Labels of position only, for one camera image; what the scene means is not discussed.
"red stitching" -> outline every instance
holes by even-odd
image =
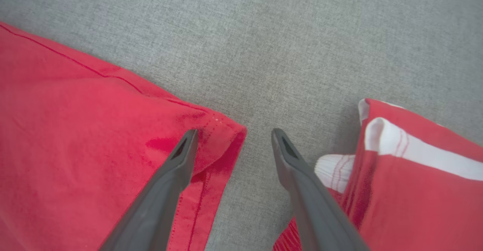
[[[170,238],[174,235],[175,231],[176,231],[176,216],[178,216],[178,213],[180,211],[180,205],[181,205],[181,201],[183,201],[183,194],[180,195],[180,199],[178,201],[178,206],[176,208],[176,213],[174,213],[174,219],[173,219],[173,227],[172,227],[172,230],[171,230],[171,236]]]
[[[399,146],[401,146],[402,142],[402,130],[399,129],[399,143],[397,144],[397,147],[395,148],[394,156],[397,157],[397,151],[399,150]]]
[[[335,178],[335,171],[337,170],[337,165],[344,159],[344,155],[342,155],[340,157],[340,160],[338,160],[338,162],[336,163],[335,167],[334,167],[334,170],[332,172],[332,178],[331,178],[331,189],[333,189],[334,187],[334,178]]]
[[[136,89],[136,90],[137,90],[137,91],[138,91],[140,94],[145,95],[145,94],[144,94],[144,93],[143,93],[143,92],[142,92],[140,89],[138,89],[138,87],[136,87],[136,86],[135,86],[133,83],[131,83],[131,82],[127,81],[126,79],[123,79],[122,77],[116,77],[115,75],[105,75],[105,74],[101,74],[100,72],[98,72],[98,71],[96,71],[96,70],[92,69],[91,67],[89,67],[89,66],[87,66],[87,65],[85,65],[85,64],[82,64],[81,62],[78,62],[77,60],[75,60],[75,59],[73,59],[73,58],[71,58],[71,57],[68,57],[67,55],[64,55],[63,53],[60,53],[60,52],[58,52],[58,51],[56,51],[56,50],[54,50],[54,49],[52,49],[52,48],[50,48],[50,47],[48,47],[48,46],[46,46],[46,45],[42,44],[42,43],[39,43],[38,41],[36,41],[36,40],[34,40],[34,39],[32,39],[32,38],[29,38],[29,37],[27,37],[27,36],[23,36],[23,35],[21,35],[21,34],[17,34],[17,33],[15,33],[15,32],[12,32],[10,29],[6,28],[6,27],[5,27],[5,26],[3,26],[2,24],[0,24],[0,27],[2,27],[3,29],[5,29],[5,30],[6,30],[7,32],[9,32],[10,34],[13,34],[13,35],[15,35],[15,36],[18,36],[18,37],[21,37],[21,38],[27,39],[27,40],[29,40],[29,41],[32,41],[32,42],[34,42],[34,43],[36,43],[36,44],[38,44],[38,45],[42,46],[43,48],[46,48],[46,49],[48,49],[48,50],[50,50],[50,51],[52,51],[52,52],[56,53],[57,55],[60,55],[61,57],[64,57],[64,58],[66,58],[66,59],[68,59],[68,60],[71,60],[72,62],[74,62],[74,63],[76,63],[76,64],[80,65],[80,66],[81,66],[81,67],[83,67],[83,68],[86,68],[86,69],[88,69],[88,70],[90,70],[90,71],[94,72],[95,74],[100,75],[101,77],[113,77],[113,78],[115,78],[115,79],[121,79],[122,81],[124,81],[124,82],[128,83],[129,85],[131,85],[131,87],[133,87],[134,89]],[[193,107],[193,106],[187,105],[187,104],[185,104],[185,103],[180,103],[180,102],[175,101],[175,100],[171,100],[171,99],[164,99],[164,100],[169,101],[169,102],[172,102],[172,103],[176,103],[176,104],[178,104],[178,105],[183,105],[183,106],[186,106],[186,107],[188,107],[188,108],[192,108],[192,109],[196,109],[196,110],[201,110],[201,111],[203,111],[203,112],[205,112],[205,113],[208,113],[206,110],[203,110],[203,109],[201,109],[201,108],[196,108],[196,107]],[[236,132],[236,131],[235,131],[235,129],[233,129],[233,127],[231,127],[231,126],[228,126],[228,127],[230,127],[230,129],[231,129],[232,131]]]
[[[208,124],[210,124],[210,122],[211,122],[211,119],[210,119],[210,120],[208,120],[208,122],[206,122],[206,124],[205,124],[204,126],[202,126],[202,128],[207,127],[207,126],[208,126]]]
[[[210,180],[210,177],[211,177],[211,174],[207,172],[206,177],[205,177],[205,181],[203,182],[202,193],[200,195],[200,202],[198,203],[198,208],[196,209],[196,213],[195,213],[195,221],[193,222],[193,229],[191,229],[191,235],[189,236],[188,251],[191,247],[191,242],[193,241],[193,235],[195,234],[195,228],[196,228],[196,221],[198,220],[198,214],[200,213],[200,209],[202,207],[203,195],[206,191],[206,187],[208,185],[208,181]]]
[[[403,157],[404,153],[406,153],[408,146],[409,146],[409,134],[407,134],[407,132],[406,132],[406,146],[404,147],[404,150],[402,151],[401,157]]]
[[[344,163],[342,164],[342,166],[340,167],[340,169],[338,170],[338,180],[337,180],[337,184],[335,185],[336,188],[338,188],[338,184],[340,183],[340,180],[342,178],[342,168],[344,168],[344,166],[349,163],[349,160],[350,160],[350,157],[349,155],[347,155],[347,158],[346,160],[344,161]]]

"gray couch cushion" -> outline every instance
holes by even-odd
[[[483,144],[483,0],[0,0],[0,19],[248,127],[207,250],[269,250],[291,218],[269,139],[355,151],[357,101]]]

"white stripe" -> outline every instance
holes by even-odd
[[[359,120],[362,121],[366,120],[369,117],[369,104],[366,102],[366,99],[362,99],[359,101]]]
[[[314,172],[327,188],[343,193],[347,187],[355,155],[325,155],[315,164]]]
[[[483,163],[426,144],[381,117],[367,125],[364,144],[367,151],[376,151],[379,155],[393,155],[466,179],[483,181]]]

